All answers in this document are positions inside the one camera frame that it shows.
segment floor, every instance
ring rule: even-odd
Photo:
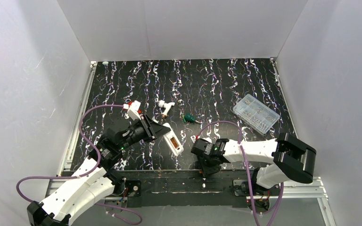
[[[270,131],[260,135],[233,112],[239,98],[251,94],[281,115]],[[279,82],[269,59],[207,59],[207,60],[160,60],[122,61],[98,63],[88,99],[87,109],[102,104],[123,104],[126,99],[138,100],[141,110],[148,116],[168,122],[184,146],[184,152],[174,156],[162,139],[152,143],[135,144],[125,150],[118,170],[191,170],[195,169],[196,157],[190,153],[196,135],[202,125],[186,124],[181,115],[190,113],[203,125],[229,120],[237,122],[248,141],[272,139],[280,132],[294,133],[290,115],[282,96]],[[161,120],[159,100],[175,102],[169,116]],[[84,122],[87,136],[97,142],[108,126],[118,130],[128,127],[125,111],[103,109],[92,112]],[[232,125],[222,124],[208,129],[204,135],[211,138],[237,138]],[[72,170],[76,169],[91,149],[79,139],[73,158]],[[253,163],[252,168],[259,166]],[[242,169],[241,162],[228,163],[225,169]]]
[[[134,208],[143,216],[140,226],[253,226],[255,220],[247,209],[229,206],[154,206]],[[123,211],[120,216],[138,221],[135,215]],[[267,225],[271,214],[259,218]],[[100,206],[93,206],[83,213],[73,226],[126,226],[128,224],[105,214]],[[273,226],[325,226],[317,199],[283,199]]]

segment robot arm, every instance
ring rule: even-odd
[[[173,151],[181,153],[183,148],[172,129],[156,123],[138,110],[140,103],[135,101],[124,105],[128,115],[136,122],[128,129],[115,133],[112,129],[101,136],[97,143],[101,160],[90,174],[66,181],[49,197],[41,202],[33,201],[28,207],[28,217],[32,226],[71,225],[88,208],[102,198],[113,193],[121,193],[125,179],[112,167],[123,157],[122,150],[143,140],[151,142],[161,136],[170,139],[167,144]],[[98,160],[95,151],[77,169],[73,176],[91,170]]]
[[[287,180],[313,182],[316,150],[296,137],[281,133],[278,139],[241,144],[249,161],[271,164],[254,170],[252,185],[256,189],[266,191]],[[229,139],[218,139],[214,144],[198,139],[191,152],[197,155],[204,177],[220,171],[222,163],[244,160],[238,142]]]

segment white backdrop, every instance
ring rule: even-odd
[[[339,226],[362,226],[362,1],[309,0],[277,59]]]
[[[90,70],[55,0],[0,0],[0,226],[29,225],[16,183],[56,175]],[[21,189],[40,201],[47,184]]]
[[[58,0],[89,60],[276,57],[307,0]]]

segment metal frame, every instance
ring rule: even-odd
[[[281,93],[284,97],[285,95],[284,95],[284,91],[282,89],[281,79],[280,79],[280,75],[279,75],[277,67],[276,67],[276,62],[273,57],[270,58],[270,61],[274,68],[274,73],[278,78]],[[84,114],[86,106],[87,106],[88,96],[91,91],[91,86],[92,86],[92,81],[93,81],[93,78],[95,75],[96,66],[97,66],[97,62],[91,61],[92,70],[91,70],[91,73],[89,74],[87,84],[85,86],[84,93],[83,93],[82,99],[80,101],[80,107],[78,108],[77,116],[74,121],[72,134],[67,143],[65,157],[63,158],[63,160],[61,162],[61,165],[60,165],[60,168],[58,171],[58,175],[61,175],[62,172],[64,172],[64,171],[70,171],[71,163],[73,161],[76,142],[77,142],[78,136],[79,136],[78,123],[81,119],[81,116]],[[286,100],[285,100],[285,104],[289,110],[288,103]],[[292,121],[292,127],[294,128],[295,135],[297,137],[297,131],[296,131],[295,125],[294,125],[292,119],[291,119],[291,121]],[[65,180],[51,180],[49,182],[46,196],[49,196],[50,194],[52,194],[64,182],[65,182]],[[331,209],[328,204],[328,195],[324,188],[324,184],[321,180],[321,177],[314,177],[313,183],[311,183],[311,184],[300,184],[300,183],[293,182],[293,181],[284,182],[283,198],[317,198],[318,203],[319,203],[319,208],[321,209],[321,213],[324,218],[325,225],[326,226],[335,226],[336,225],[334,218],[332,216]],[[120,199],[120,197],[106,197],[105,198],[105,200],[119,200],[119,199]]]
[[[78,123],[80,122],[81,116],[84,114],[85,109],[87,107],[88,96],[90,95],[92,82],[93,82],[93,78],[95,76],[97,65],[98,64],[96,61],[91,61],[91,72],[88,76],[87,84],[85,85],[85,89],[82,94],[80,106],[78,107],[77,116],[76,116],[74,124],[73,124],[73,129],[72,129],[70,138],[66,145],[67,149],[66,149],[64,158],[60,164],[58,175],[62,175],[63,171],[70,171],[71,163],[73,162],[75,146],[76,146],[78,137],[80,135],[78,132]]]

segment plastic storage box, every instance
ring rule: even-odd
[[[267,133],[280,119],[279,114],[250,94],[238,101],[232,111],[261,135]]]

